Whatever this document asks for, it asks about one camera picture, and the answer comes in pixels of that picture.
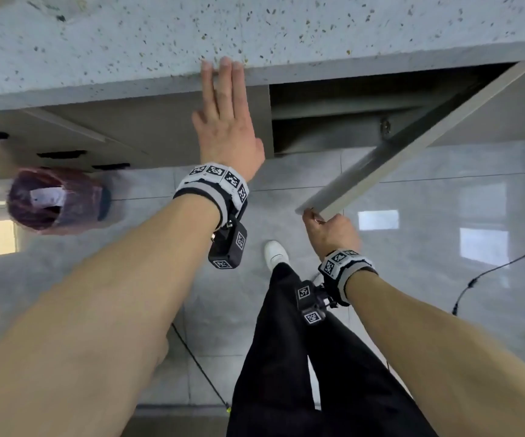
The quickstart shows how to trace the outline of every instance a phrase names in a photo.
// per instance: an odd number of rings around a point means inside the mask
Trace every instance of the person's right arm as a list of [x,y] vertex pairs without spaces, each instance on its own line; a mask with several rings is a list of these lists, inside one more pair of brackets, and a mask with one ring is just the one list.
[[[351,221],[304,215],[323,260],[335,249],[359,251]],[[479,328],[357,271],[346,296],[390,365],[441,437],[525,437],[525,363]]]

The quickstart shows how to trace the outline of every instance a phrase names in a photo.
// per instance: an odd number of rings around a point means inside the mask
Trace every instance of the black cable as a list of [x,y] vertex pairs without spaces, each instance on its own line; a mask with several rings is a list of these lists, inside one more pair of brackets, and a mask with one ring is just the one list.
[[459,295],[459,298],[456,299],[455,306],[454,306],[453,309],[452,309],[452,314],[453,314],[454,316],[458,316],[458,315],[459,315],[459,314],[458,314],[458,313],[459,313],[459,302],[460,302],[461,298],[464,296],[464,294],[467,292],[467,290],[468,290],[469,288],[472,288],[472,287],[475,286],[475,284],[477,283],[477,281],[479,280],[480,277],[485,276],[486,274],[489,274],[489,273],[492,272],[492,271],[496,271],[496,270],[499,270],[499,269],[501,269],[501,268],[503,268],[503,267],[506,267],[507,265],[514,264],[514,263],[516,263],[518,260],[523,259],[524,257],[525,257],[525,254],[524,254],[523,256],[518,257],[517,259],[512,260],[511,262],[507,262],[506,264],[499,265],[498,267],[492,268],[491,270],[484,271],[483,273],[479,274],[476,278],[471,279],[471,281],[469,282],[469,285],[467,285],[467,288],[465,288],[464,290],[462,290],[462,292],[461,292],[460,295]]
[[220,401],[224,404],[224,406],[226,407],[226,411],[227,412],[230,412],[230,404],[227,403],[224,398],[222,397],[222,395],[218,392],[218,390],[216,389],[216,387],[214,386],[214,384],[212,383],[212,381],[210,380],[210,378],[208,377],[208,375],[206,374],[206,372],[204,371],[204,369],[202,368],[202,366],[200,365],[200,363],[198,363],[198,360],[195,358],[194,356],[194,353],[191,352],[189,346],[186,344],[186,341],[183,340],[181,338],[181,334],[180,332],[177,330],[175,324],[171,324],[171,327],[173,327],[173,330],[176,332],[178,338],[181,340],[181,343],[184,344],[184,346],[186,347],[186,350],[187,352],[190,354],[190,356],[192,357],[192,359],[194,360],[195,364],[198,366],[198,369],[202,372],[202,374],[204,375],[204,377],[206,378],[206,380],[208,381],[208,383],[210,384],[210,386],[212,387],[212,389],[214,390],[214,392],[216,393],[216,396],[218,396],[218,398],[220,399]]

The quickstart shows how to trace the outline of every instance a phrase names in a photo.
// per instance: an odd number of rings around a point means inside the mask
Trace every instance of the glossy floor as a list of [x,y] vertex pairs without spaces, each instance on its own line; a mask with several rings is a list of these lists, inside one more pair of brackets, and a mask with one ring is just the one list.
[[[295,270],[312,277],[318,259],[294,209],[368,149],[290,155],[268,161],[251,183],[244,224],[248,242],[237,270],[198,272],[176,324],[225,399],[230,400],[252,340],[270,272],[262,247],[283,242]],[[103,176],[114,190],[112,225],[77,236],[35,236],[15,227],[0,181],[0,335],[84,257],[162,208],[186,168]],[[364,254],[384,279],[450,310],[470,279],[525,253],[525,142],[432,147],[345,209],[360,229]],[[353,310],[336,315],[376,353]],[[525,260],[481,278],[460,306],[525,360]],[[172,335],[141,403],[210,404],[219,400]],[[318,399],[318,385],[312,381]]]

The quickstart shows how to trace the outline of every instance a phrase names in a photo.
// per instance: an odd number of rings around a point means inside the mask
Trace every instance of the open cabinet door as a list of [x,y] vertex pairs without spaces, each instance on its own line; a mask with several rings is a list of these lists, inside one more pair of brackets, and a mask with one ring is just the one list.
[[525,62],[471,87],[380,144],[297,209],[330,219],[402,162],[433,143],[525,140]]

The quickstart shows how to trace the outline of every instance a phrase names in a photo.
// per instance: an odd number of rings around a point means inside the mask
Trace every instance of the forearm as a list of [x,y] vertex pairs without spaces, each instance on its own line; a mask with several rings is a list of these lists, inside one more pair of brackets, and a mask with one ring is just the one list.
[[176,198],[44,294],[0,342],[0,431],[120,432],[218,220],[206,198]]
[[441,437],[525,436],[525,364],[472,325],[369,271],[346,294]]

